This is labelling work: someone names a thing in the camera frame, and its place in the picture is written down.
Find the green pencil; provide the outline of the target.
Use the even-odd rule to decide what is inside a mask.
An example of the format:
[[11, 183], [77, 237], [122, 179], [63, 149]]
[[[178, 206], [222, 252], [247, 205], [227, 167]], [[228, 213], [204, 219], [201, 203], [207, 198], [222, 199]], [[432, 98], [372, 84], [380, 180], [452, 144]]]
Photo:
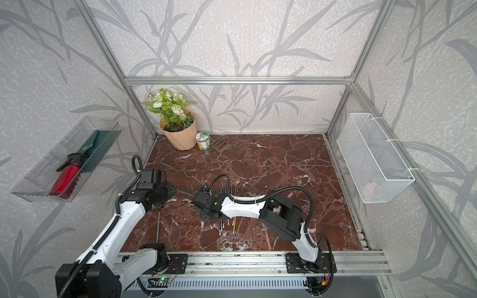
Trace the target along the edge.
[[160, 239], [160, 211], [158, 211], [157, 213], [157, 233], [156, 233], [156, 243], [159, 243], [159, 239]]

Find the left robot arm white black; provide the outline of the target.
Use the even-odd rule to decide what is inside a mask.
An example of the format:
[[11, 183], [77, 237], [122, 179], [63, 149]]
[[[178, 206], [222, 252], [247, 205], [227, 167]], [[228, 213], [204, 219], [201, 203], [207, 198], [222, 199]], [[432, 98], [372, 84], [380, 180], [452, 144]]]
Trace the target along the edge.
[[74, 263], [57, 271], [57, 296], [119, 298], [145, 272], [166, 270], [171, 261], [161, 243], [144, 245], [122, 264], [115, 260], [139, 221], [175, 191], [163, 170], [141, 170], [137, 181], [118, 196], [115, 214], [98, 238]]

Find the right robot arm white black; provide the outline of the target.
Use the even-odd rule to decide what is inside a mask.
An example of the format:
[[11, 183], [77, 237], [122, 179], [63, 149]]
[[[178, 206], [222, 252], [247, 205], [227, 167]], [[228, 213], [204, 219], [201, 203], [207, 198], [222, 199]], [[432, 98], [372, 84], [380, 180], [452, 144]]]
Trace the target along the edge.
[[302, 187], [286, 187], [257, 197], [238, 197], [226, 193], [213, 196], [201, 190], [192, 204], [199, 209], [203, 222], [234, 217], [258, 219], [278, 238], [291, 242], [303, 261], [314, 263], [319, 258], [320, 249], [309, 234], [311, 219], [303, 219], [302, 209], [283, 195], [290, 190], [310, 195]]

